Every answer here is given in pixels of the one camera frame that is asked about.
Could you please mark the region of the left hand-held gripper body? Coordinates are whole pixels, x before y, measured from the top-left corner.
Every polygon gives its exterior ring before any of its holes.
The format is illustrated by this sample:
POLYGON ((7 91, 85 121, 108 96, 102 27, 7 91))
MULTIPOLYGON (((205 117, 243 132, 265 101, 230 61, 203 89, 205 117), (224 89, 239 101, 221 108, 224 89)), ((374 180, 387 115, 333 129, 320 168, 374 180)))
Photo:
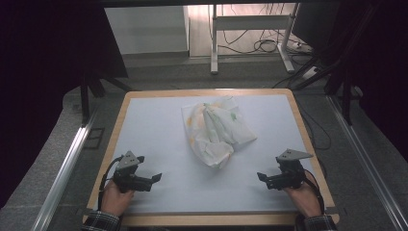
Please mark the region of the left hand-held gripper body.
POLYGON ((128 191, 149 192, 151 190, 153 184, 151 179, 136 175, 136 170, 141 164, 137 158, 132 151, 127 151, 115 168, 113 181, 122 193, 128 191))

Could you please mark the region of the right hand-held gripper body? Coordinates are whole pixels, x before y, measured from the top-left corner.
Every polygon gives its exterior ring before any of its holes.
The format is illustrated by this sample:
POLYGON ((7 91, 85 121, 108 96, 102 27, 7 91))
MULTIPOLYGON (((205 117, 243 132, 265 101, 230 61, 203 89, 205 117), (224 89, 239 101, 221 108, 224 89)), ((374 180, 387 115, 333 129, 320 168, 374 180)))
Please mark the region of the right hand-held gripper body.
POLYGON ((312 158, 313 155, 303 151, 287 149, 278 157, 282 158, 282 163, 279 165, 281 173, 268 176, 267 187, 276 190, 284 188, 298 189, 306 179, 305 169, 300 161, 312 158))

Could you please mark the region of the white leaf-print cloth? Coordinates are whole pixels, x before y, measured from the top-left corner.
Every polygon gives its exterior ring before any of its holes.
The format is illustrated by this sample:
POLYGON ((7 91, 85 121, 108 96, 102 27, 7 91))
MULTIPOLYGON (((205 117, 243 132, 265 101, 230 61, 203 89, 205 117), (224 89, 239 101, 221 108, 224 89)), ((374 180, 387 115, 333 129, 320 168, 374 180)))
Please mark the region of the white leaf-print cloth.
POLYGON ((192 152, 208 167, 223 168, 234 144, 257 139, 232 95, 184 107, 182 117, 192 152))

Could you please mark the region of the person's right hand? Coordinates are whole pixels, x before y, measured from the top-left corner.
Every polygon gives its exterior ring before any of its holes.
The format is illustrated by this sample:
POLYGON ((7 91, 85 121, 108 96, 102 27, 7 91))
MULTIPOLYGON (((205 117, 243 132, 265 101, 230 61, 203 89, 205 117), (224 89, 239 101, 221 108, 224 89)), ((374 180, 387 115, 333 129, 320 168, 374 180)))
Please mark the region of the person's right hand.
POLYGON ((318 197, 314 193, 313 188, 307 183, 302 184, 298 189, 285 188, 284 192, 305 218, 321 215, 318 197))

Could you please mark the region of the person's left hand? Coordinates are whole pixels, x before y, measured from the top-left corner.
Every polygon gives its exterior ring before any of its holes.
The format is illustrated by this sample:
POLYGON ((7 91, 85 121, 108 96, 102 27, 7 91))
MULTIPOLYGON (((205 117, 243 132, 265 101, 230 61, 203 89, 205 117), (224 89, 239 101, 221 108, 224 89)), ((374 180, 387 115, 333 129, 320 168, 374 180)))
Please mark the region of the person's left hand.
POLYGON ((120 217, 129 207, 134 191, 121 192, 114 181, 110 181, 104 191, 100 210, 104 213, 120 217))

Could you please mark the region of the dark floor plate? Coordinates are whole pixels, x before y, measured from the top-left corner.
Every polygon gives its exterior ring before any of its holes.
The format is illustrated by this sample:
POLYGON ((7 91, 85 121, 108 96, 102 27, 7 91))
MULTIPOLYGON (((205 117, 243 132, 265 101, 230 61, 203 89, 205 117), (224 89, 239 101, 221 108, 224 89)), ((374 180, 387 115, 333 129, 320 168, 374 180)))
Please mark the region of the dark floor plate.
POLYGON ((104 128, 92 128, 89 131, 86 142, 84 144, 84 148, 85 149, 98 149, 100 146, 100 143, 102 142, 104 132, 105 132, 104 128))

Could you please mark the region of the wood-edged table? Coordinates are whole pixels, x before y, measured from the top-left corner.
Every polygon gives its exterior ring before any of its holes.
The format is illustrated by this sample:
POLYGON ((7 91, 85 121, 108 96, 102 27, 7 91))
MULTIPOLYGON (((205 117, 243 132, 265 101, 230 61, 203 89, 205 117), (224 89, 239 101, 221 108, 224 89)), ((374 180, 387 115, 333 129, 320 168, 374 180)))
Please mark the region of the wood-edged table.
POLYGON ((286 149, 314 149, 290 90, 229 90, 257 138, 238 145, 222 169, 191 152, 183 108, 213 102, 225 90, 152 90, 125 94, 99 171, 127 151, 144 158, 137 173, 161 174, 140 192, 123 218, 137 226, 292 225, 296 210, 284 192, 269 190, 259 173, 279 173, 286 149))

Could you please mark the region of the black metal stand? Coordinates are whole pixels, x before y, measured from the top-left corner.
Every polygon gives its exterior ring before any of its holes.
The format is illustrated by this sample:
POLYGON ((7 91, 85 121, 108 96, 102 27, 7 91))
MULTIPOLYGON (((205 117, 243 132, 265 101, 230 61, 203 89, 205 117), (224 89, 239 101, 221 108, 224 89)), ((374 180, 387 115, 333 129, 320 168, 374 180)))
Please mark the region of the black metal stand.
POLYGON ((350 103, 352 99, 357 99, 357 96, 352 95, 352 76, 348 73, 345 64, 338 64, 332 69, 331 76, 324 87, 324 92, 328 95, 334 95, 338 90, 342 90, 341 113, 343 119, 348 125, 351 125, 350 103))
POLYGON ((133 89, 120 82, 114 77, 110 77, 103 73, 85 74, 81 81, 80 93, 81 93, 81 106, 82 106, 82 126, 86 127, 90 121, 89 110, 89 91, 95 97, 103 97, 105 95, 105 89, 102 85, 102 80, 118 87, 125 92, 133 91, 133 89))

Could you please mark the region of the white power strip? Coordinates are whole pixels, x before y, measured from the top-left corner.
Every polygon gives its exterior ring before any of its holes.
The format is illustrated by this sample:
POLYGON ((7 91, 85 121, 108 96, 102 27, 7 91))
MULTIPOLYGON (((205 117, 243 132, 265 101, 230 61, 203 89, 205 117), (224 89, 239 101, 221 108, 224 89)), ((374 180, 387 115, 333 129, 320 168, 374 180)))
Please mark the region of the white power strip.
POLYGON ((303 43, 301 41, 289 41, 288 46, 296 51, 296 52, 312 52, 313 48, 309 46, 307 43, 303 43))
POLYGON ((305 80, 307 80, 307 79, 313 77, 313 76, 314 76, 315 74, 317 74, 318 72, 320 72, 320 69, 319 69, 318 67, 316 67, 316 66, 312 66, 309 70, 307 70, 307 71, 303 74, 302 78, 305 79, 305 80))

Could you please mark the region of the black curtain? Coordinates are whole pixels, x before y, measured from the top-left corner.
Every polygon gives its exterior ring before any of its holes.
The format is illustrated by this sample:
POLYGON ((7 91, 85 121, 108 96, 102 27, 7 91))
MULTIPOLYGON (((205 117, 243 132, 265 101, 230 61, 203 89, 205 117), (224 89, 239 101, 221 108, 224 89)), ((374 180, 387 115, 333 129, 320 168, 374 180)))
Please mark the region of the black curtain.
POLYGON ((85 79, 127 75, 106 11, 83 1, 0 0, 0 209, 85 79))
POLYGON ((408 0, 343 0, 341 16, 376 9, 349 58, 360 106, 408 162, 408 0))

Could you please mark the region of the white cabinet panel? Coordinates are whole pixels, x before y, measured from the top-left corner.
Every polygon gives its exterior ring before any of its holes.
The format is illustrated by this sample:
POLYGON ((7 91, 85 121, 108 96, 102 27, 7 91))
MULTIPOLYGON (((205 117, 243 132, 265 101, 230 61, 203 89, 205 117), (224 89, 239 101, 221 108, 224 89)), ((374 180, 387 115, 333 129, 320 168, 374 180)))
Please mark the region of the white cabinet panel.
POLYGON ((186 6, 106 8, 105 13, 122 55, 189 50, 186 6))

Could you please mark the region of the dark monitor panel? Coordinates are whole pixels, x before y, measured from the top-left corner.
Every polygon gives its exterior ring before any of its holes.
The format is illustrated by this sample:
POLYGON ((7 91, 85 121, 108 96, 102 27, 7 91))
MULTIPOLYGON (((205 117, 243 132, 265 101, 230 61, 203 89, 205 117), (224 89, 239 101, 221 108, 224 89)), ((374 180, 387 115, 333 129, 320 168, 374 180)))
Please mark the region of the dark monitor panel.
POLYGON ((336 21, 339 2, 301 3, 296 12, 292 34, 315 50, 328 45, 336 21))

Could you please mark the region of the aluminium floor rail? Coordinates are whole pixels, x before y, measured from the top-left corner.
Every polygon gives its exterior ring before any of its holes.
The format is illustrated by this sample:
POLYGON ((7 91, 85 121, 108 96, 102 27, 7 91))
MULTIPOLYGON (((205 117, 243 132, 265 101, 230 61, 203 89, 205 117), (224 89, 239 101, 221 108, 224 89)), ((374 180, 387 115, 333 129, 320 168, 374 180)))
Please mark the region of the aluminium floor rail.
POLYGON ((34 163, 35 173, 38 173, 36 183, 42 187, 44 196, 30 231, 47 231, 96 115, 97 109, 88 115, 75 114, 74 121, 70 122, 69 114, 62 113, 57 121, 44 145, 45 150, 34 163))
POLYGON ((339 121, 340 126, 344 130, 345 136, 356 154, 360 166, 368 176, 375 193, 377 194, 388 217, 395 227, 395 231, 408 231, 408 219, 403 215, 399 204, 395 200, 395 197, 392 195, 390 189, 386 186, 385 181, 380 176, 377 168, 374 166, 368 151, 363 146, 353 126, 349 125, 344 119, 341 112, 340 103, 333 96, 327 96, 326 99, 337 120, 339 121))

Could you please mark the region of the white metal desk frame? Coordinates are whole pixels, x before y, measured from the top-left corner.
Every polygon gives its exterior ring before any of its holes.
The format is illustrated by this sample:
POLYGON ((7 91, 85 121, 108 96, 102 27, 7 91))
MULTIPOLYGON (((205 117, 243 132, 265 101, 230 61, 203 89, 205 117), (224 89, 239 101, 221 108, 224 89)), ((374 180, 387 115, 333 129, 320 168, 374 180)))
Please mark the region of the white metal desk frame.
POLYGON ((295 3, 290 14, 218 16, 217 5, 213 5, 211 73, 218 74, 217 32, 238 30, 283 30, 285 34, 277 43, 277 49, 287 72, 294 73, 293 63, 287 53, 287 45, 298 7, 299 3, 295 3))

